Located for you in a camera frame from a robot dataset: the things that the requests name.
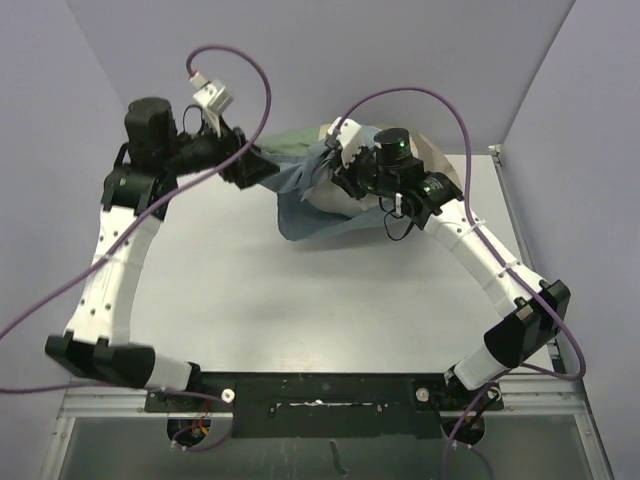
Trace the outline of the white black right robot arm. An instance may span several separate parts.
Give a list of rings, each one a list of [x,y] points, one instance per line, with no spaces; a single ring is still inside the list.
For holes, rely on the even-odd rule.
[[[416,157],[407,130],[378,131],[372,144],[366,144],[363,126],[348,121],[328,129],[326,144],[336,154],[331,168],[337,186],[356,200],[376,197],[386,214],[408,218],[439,241],[501,318],[484,334],[480,347],[449,369],[445,395],[452,406],[469,408],[484,384],[520,367],[558,335],[568,287],[561,281],[549,283],[522,264],[482,220],[467,212],[460,188]]]

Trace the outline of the cream white pillow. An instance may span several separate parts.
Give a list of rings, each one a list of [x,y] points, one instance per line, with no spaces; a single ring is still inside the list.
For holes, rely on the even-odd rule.
[[[366,195],[362,199],[350,197],[342,188],[331,181],[323,182],[308,189],[302,197],[314,208],[326,213],[356,217],[374,207],[376,198]]]

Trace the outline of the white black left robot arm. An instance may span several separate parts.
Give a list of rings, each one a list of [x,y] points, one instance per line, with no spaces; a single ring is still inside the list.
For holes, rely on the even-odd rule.
[[[46,355],[72,375],[135,389],[168,389],[180,410],[200,405],[198,365],[175,360],[130,340],[131,313],[142,268],[163,224],[179,178],[220,166],[240,189],[278,173],[248,144],[244,132],[202,119],[194,134],[179,132],[171,104],[159,97],[133,101],[124,117],[127,140],[103,183],[100,230],[79,303],[63,334],[51,335]]]

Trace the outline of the blue-grey pillowcase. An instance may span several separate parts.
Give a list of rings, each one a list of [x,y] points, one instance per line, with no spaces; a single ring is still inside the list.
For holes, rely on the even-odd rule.
[[[277,224],[289,241],[325,239],[401,221],[424,229],[449,203],[463,201],[459,182],[418,154],[409,130],[360,126],[335,148],[317,140],[302,154],[262,148],[274,172],[259,185],[275,193]]]

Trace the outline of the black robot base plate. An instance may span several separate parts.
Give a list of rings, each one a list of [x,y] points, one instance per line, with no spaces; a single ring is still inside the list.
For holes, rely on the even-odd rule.
[[[361,439],[408,435],[478,443],[483,415],[503,409],[491,384],[479,401],[434,373],[203,372],[196,397],[150,393],[144,410],[169,415],[167,433],[199,446],[215,415],[229,413],[234,439]]]

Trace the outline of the aluminium frame rail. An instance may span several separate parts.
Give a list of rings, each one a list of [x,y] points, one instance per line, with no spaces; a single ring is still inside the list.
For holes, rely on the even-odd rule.
[[[435,424],[449,445],[473,447],[483,436],[484,415],[504,404],[504,379],[567,330],[568,287],[522,264],[474,215],[467,189],[426,170],[401,142],[340,148],[333,178],[353,199],[373,195],[386,217],[407,219],[465,267],[500,316],[478,349],[441,374],[205,372],[163,356],[133,343],[130,323],[169,202],[204,178],[247,189],[284,172],[250,145],[224,159],[220,145],[196,142],[175,162],[175,170],[162,164],[147,172],[130,144],[121,147],[104,181],[93,263],[77,278],[79,304],[63,333],[45,344],[46,355],[75,377],[145,391],[150,412],[226,408],[233,414],[229,436],[237,438],[366,438],[422,434]],[[197,164],[205,166],[204,176],[179,183]]]

